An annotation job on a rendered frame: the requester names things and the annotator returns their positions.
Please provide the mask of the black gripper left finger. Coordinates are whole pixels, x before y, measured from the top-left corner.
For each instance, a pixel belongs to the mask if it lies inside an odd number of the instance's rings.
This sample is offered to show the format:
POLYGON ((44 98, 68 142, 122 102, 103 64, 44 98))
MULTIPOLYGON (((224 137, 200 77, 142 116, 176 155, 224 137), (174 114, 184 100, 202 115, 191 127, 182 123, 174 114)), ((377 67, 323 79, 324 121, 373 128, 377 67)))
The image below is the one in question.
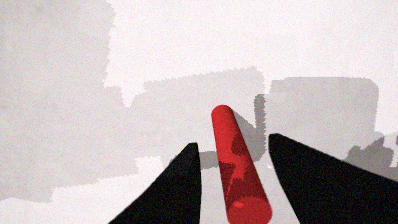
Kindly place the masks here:
POLYGON ((200 224, 198 143, 189 143, 162 173, 107 224, 200 224))

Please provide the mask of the red peg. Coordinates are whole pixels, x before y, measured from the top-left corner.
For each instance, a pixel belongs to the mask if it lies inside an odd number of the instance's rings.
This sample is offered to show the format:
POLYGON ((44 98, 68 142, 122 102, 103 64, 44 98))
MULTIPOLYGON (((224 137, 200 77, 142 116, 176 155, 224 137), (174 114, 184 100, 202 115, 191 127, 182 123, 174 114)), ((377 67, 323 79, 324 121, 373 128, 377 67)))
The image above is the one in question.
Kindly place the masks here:
POLYGON ((219 105, 211 118, 229 224, 268 224, 273 210, 232 109, 219 105))

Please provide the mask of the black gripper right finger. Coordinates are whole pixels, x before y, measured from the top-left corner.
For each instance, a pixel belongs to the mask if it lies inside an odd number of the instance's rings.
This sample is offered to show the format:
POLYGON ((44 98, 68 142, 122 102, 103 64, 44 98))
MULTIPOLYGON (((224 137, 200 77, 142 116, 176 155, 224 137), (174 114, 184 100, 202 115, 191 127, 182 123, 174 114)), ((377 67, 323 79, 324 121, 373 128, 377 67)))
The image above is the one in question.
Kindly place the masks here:
POLYGON ((398 224, 398 181, 279 133, 268 151, 300 224, 398 224))

